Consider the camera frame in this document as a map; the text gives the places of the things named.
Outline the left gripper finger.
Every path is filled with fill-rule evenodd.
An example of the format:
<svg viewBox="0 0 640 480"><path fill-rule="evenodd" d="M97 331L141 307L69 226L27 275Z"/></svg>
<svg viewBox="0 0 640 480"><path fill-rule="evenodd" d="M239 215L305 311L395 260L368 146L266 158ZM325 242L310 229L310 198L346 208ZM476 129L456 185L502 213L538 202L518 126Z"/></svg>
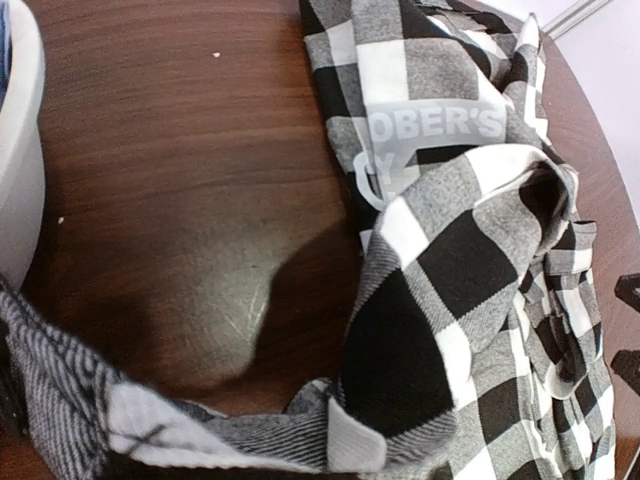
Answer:
<svg viewBox="0 0 640 480"><path fill-rule="evenodd" d="M9 328L1 322L1 425L11 436L29 438L29 422L22 380L14 369L8 346Z"/></svg>

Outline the black white plaid shirt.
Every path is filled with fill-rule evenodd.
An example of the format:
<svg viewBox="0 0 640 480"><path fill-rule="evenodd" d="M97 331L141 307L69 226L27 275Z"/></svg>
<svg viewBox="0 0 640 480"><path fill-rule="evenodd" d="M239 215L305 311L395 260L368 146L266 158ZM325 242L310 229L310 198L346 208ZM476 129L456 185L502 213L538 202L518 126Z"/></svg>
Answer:
<svg viewBox="0 0 640 480"><path fill-rule="evenodd" d="M458 1L304 1L364 264L334 380L227 416L131 381L11 287L29 439L60 479L148 465L419 479L611 479L597 226L552 148L534 17Z"/></svg>

